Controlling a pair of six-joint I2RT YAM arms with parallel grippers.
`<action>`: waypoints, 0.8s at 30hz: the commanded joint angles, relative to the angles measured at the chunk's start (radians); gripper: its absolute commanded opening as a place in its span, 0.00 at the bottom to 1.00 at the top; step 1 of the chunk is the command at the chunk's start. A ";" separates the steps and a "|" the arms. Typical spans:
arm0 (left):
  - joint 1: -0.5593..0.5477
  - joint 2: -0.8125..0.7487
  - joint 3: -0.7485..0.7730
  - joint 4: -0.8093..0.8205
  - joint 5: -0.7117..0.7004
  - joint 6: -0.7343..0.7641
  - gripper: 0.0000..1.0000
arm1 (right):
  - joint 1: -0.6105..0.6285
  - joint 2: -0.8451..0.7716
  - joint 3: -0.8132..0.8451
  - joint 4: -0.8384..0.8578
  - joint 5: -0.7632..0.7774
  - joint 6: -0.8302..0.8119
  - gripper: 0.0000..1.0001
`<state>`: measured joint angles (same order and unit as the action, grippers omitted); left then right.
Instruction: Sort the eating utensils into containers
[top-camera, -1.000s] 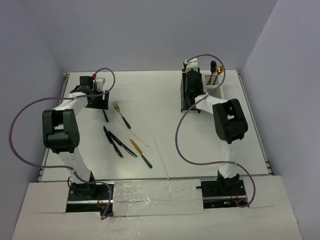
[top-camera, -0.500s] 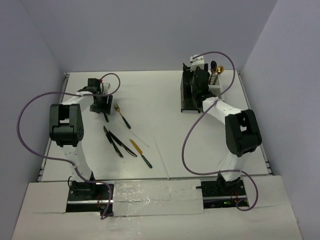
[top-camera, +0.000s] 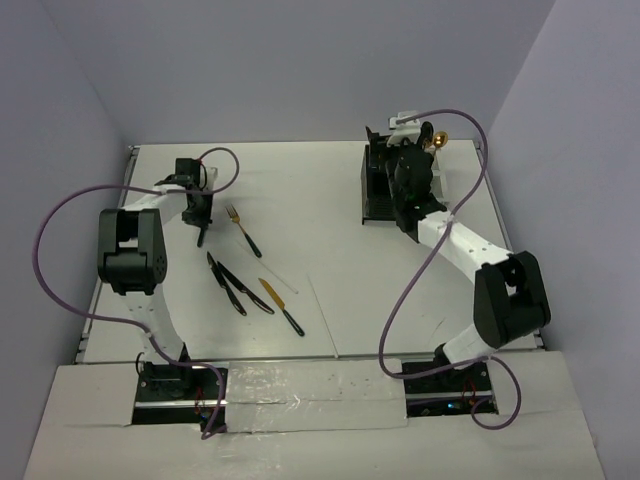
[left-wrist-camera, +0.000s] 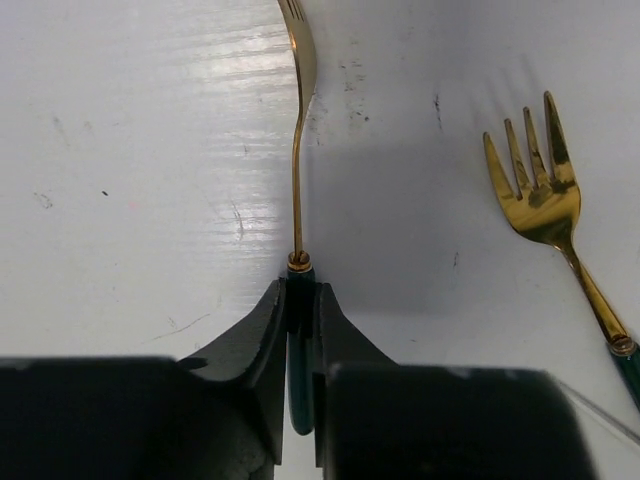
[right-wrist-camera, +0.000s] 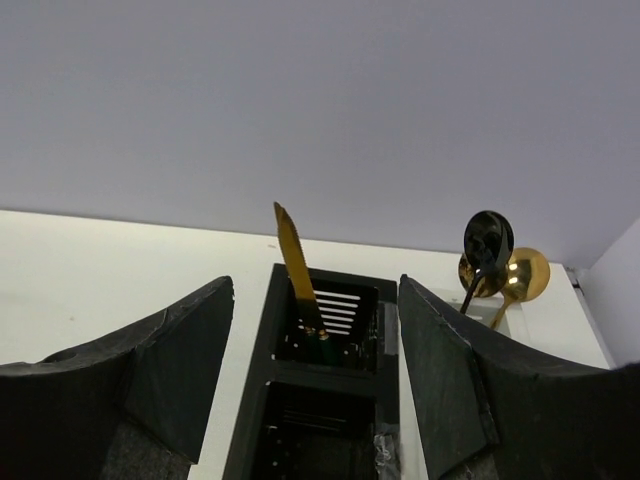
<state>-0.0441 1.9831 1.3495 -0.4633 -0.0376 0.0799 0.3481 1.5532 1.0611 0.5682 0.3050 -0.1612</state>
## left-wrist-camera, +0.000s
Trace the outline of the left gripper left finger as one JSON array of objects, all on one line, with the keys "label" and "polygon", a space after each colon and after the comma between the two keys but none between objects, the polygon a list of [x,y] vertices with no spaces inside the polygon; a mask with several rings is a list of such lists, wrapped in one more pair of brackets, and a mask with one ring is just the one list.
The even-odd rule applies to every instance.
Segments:
[{"label": "left gripper left finger", "polygon": [[193,354],[5,357],[5,479],[270,479],[282,461],[285,284]]}]

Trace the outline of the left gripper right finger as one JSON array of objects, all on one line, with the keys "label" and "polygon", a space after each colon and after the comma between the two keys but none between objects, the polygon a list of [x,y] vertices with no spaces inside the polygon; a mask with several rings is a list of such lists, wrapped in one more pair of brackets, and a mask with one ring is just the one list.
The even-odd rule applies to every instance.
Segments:
[{"label": "left gripper right finger", "polygon": [[401,365],[314,305],[316,464],[327,479],[593,479],[576,415],[551,376]]}]

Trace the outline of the white fork green handle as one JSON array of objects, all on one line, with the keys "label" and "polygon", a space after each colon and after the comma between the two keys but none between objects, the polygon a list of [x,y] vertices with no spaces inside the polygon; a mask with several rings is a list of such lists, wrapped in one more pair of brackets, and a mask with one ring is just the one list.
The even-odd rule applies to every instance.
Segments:
[{"label": "white fork green handle", "polygon": [[305,250],[302,222],[302,151],[305,123],[317,83],[317,54],[311,26],[300,1],[279,3],[296,69],[298,114],[292,143],[293,251],[286,271],[290,418],[294,430],[308,435],[314,429],[312,380],[312,320],[315,271]]}]

